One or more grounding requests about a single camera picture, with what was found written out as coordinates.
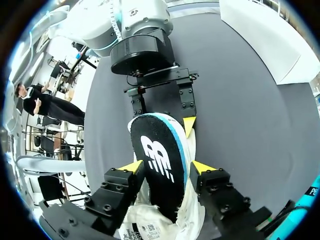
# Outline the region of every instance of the sneaker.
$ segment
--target sneaker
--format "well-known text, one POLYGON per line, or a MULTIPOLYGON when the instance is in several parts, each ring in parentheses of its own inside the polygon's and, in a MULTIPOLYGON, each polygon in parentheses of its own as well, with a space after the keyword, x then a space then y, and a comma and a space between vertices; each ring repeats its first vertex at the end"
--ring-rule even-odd
POLYGON ((180 123, 162 113, 138 116, 128 129, 136 159, 144 161, 148 194, 141 188, 128 209, 119 229, 121 239, 197 239, 205 208, 189 179, 196 154, 194 130, 187 140, 180 123))

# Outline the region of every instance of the white logo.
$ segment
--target white logo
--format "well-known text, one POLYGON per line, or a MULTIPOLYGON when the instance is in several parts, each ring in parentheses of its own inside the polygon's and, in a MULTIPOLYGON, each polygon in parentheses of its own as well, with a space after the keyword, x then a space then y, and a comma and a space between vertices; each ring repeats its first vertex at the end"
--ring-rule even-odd
POLYGON ((166 178, 174 183, 174 176, 168 171, 171 170, 171 165, 164 146, 158 141, 152 142, 146 136, 141 136, 140 140, 145 155, 153 159, 152 161, 148 161, 150 168, 154 169, 157 173, 160 170, 163 176, 166 175, 166 178))

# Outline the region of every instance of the gray backdrop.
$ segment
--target gray backdrop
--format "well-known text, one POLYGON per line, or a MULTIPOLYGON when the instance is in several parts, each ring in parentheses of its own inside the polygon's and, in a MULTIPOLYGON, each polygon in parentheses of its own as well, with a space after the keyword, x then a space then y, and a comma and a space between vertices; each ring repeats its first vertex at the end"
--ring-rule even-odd
MULTIPOLYGON (((235 187, 252 199, 252 210, 266 206, 277 214, 304 194, 320 169, 320 119, 309 84, 277 86, 256 52, 218 14, 175 18, 173 24, 169 38, 176 61, 200 74, 193 84, 196 160, 226 169, 235 187)), ((93 192, 109 168, 133 160, 127 86, 125 76, 111 73, 110 58, 101 59, 85 115, 85 163, 93 192)), ((174 83, 149 89, 144 97, 149 111, 180 117, 174 83)), ((200 239, 213 237, 210 231, 204 227, 200 239)))

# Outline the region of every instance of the man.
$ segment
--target man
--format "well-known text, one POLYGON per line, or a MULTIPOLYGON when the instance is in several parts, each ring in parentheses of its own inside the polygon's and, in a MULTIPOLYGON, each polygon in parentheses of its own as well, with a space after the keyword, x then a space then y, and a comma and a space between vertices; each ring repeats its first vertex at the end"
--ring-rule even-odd
POLYGON ((23 109, 32 116, 39 114, 83 126, 85 113, 71 102, 45 94, 48 87, 49 83, 44 87, 31 85, 27 88, 22 83, 18 83, 15 96, 23 100, 23 109))

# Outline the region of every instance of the white shoe upper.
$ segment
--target white shoe upper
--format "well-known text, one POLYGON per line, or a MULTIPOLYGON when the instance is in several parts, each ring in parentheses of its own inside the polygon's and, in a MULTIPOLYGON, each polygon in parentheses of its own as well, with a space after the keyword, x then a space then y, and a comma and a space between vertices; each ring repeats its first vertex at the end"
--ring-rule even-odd
MULTIPOLYGON (((119 234, 122 240, 140 239, 139 235, 143 240, 196 240, 204 223, 205 207, 198 202, 198 196, 189 179, 190 164, 196 157, 195 131, 192 129, 187 139, 183 127, 174 118, 162 113, 156 115, 169 120, 183 145, 188 178, 182 204, 177 211, 176 222, 172 223, 159 212, 157 206, 150 204, 149 186, 145 180, 135 204, 127 211, 119 234)), ((129 131, 134 120, 135 118, 128 124, 129 131)))

